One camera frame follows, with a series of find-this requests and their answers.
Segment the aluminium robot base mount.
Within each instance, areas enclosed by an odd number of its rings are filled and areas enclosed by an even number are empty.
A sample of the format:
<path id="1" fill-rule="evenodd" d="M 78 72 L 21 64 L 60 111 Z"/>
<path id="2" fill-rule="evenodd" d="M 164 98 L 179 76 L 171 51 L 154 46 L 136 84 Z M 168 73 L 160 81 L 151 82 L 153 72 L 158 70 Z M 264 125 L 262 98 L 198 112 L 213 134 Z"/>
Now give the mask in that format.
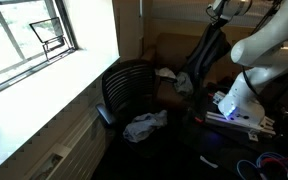
<path id="1" fill-rule="evenodd" d="M 235 105 L 235 101 L 230 101 L 227 109 L 223 104 L 224 98 L 225 94 L 221 91 L 213 95 L 212 103 L 218 107 L 219 113 L 207 111 L 206 123 L 245 132 L 251 141 L 258 141 L 259 135 L 267 138 L 276 135 L 273 128 L 275 121 L 265 115 L 263 106 L 258 102 Z"/>

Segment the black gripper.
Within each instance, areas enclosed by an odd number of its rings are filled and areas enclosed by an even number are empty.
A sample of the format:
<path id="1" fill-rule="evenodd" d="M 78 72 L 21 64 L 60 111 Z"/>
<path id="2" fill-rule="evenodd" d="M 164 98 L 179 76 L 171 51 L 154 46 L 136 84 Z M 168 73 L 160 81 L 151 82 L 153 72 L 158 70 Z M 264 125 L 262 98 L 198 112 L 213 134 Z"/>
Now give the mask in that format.
<path id="1" fill-rule="evenodd" d="M 212 22 L 219 20 L 230 21 L 231 17 L 224 14 L 228 2 L 230 0 L 215 0 L 212 4 L 209 4 L 206 8 L 206 13 L 210 17 Z"/>

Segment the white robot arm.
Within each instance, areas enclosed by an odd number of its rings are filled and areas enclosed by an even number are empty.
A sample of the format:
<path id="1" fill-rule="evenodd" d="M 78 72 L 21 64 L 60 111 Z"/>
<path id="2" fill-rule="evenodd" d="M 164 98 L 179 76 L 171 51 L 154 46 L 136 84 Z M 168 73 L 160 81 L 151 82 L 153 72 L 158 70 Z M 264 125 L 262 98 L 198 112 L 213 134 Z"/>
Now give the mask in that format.
<path id="1" fill-rule="evenodd" d="M 261 29 L 239 40 L 231 49 L 230 58 L 248 70 L 237 76 L 218 109 L 227 120 L 238 115 L 259 123 L 265 118 L 265 110 L 256 94 L 273 79 L 288 73 L 288 0 L 282 1 Z"/>

